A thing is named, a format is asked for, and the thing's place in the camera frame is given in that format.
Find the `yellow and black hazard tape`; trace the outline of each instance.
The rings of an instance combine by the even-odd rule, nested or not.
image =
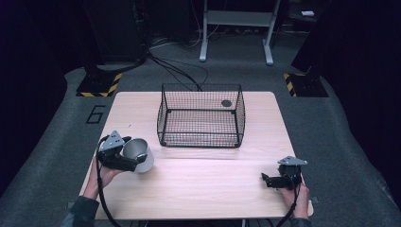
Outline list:
[[[77,96],[112,96],[115,89],[117,88],[118,82],[120,81],[122,74],[115,76],[113,84],[107,92],[92,93],[92,92],[77,92]]]
[[[297,96],[297,94],[295,92],[295,89],[294,89],[294,86],[292,85],[291,79],[289,77],[290,75],[304,76],[305,74],[288,74],[288,73],[284,74],[284,79],[286,80],[286,84],[287,84],[287,88],[288,88],[289,94],[291,96]]]

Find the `human arm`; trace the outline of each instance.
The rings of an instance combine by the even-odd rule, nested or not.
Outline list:
[[[102,178],[103,187],[107,186],[112,179],[123,171],[102,167],[100,169],[100,177]],[[96,157],[92,160],[91,172],[89,174],[88,183],[82,196],[79,196],[73,207],[64,218],[61,226],[94,226],[95,214],[99,206],[96,200],[98,196],[97,188],[97,172],[96,172]]]
[[[291,207],[294,203],[294,190],[288,190],[287,188],[278,188],[279,192],[284,198],[284,202],[287,207]],[[311,227],[312,224],[309,220],[309,215],[307,214],[309,205],[309,189],[303,183],[300,183],[295,189],[297,192],[299,190],[297,205],[292,213],[292,218],[290,219],[291,227]]]

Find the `sleeve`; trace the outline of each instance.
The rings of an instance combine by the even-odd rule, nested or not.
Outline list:
[[[289,223],[291,227],[312,227],[310,220],[304,218],[292,218]]]
[[[98,206],[98,201],[79,196],[62,221],[61,227],[94,226]]]

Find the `black curtain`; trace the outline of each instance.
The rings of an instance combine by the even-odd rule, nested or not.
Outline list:
[[[67,85],[53,51],[22,1],[2,1],[0,29],[2,195],[42,137]]]
[[[2,195],[59,108],[64,75],[103,62],[79,0],[4,0],[0,29]]]
[[[333,0],[292,63],[302,71],[318,67],[333,87],[352,134],[384,176],[398,207],[400,11],[395,0]]]

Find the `small object in basket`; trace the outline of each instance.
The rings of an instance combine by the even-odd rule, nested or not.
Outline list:
[[[222,105],[223,107],[231,107],[231,105],[233,105],[233,103],[231,103],[230,100],[225,99],[225,100],[222,100],[222,101],[221,101],[221,105]]]

